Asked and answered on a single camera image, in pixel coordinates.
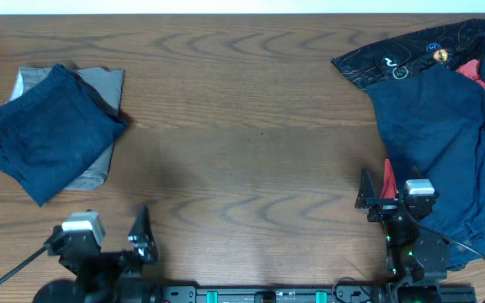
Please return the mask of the navy blue shorts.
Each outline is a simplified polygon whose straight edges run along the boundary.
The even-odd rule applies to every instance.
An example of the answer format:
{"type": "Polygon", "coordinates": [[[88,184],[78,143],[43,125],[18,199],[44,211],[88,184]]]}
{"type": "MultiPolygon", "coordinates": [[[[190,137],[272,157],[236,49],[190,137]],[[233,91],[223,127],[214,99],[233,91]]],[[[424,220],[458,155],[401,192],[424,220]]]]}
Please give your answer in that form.
{"type": "Polygon", "coordinates": [[[0,106],[0,170],[37,205],[82,175],[125,131],[75,72],[61,64],[0,106]]]}

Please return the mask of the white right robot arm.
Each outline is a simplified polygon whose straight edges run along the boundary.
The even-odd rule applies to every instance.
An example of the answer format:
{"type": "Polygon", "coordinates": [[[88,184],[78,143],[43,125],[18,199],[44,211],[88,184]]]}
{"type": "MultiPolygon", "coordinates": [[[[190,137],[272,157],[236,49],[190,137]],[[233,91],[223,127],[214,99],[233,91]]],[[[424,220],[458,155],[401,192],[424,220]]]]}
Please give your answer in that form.
{"type": "Polygon", "coordinates": [[[386,268],[391,280],[368,294],[370,302],[474,302],[472,287],[440,285],[447,278],[450,244],[418,223],[433,211],[438,197],[428,179],[410,179],[393,198],[376,194],[370,174],[361,174],[354,207],[367,210],[367,220],[386,233],[386,268]]]}

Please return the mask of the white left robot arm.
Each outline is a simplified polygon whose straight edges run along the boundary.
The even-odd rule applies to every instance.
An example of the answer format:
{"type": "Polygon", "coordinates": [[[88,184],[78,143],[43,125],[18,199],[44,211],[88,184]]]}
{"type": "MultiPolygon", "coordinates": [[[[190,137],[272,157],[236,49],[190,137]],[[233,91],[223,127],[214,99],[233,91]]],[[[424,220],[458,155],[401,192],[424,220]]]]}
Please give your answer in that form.
{"type": "Polygon", "coordinates": [[[143,278],[143,269],[158,261],[149,209],[144,206],[128,233],[131,250],[104,252],[105,230],[96,211],[76,212],[52,229],[44,248],[58,258],[74,280],[56,279],[45,284],[34,303],[161,303],[161,287],[143,278]]]}

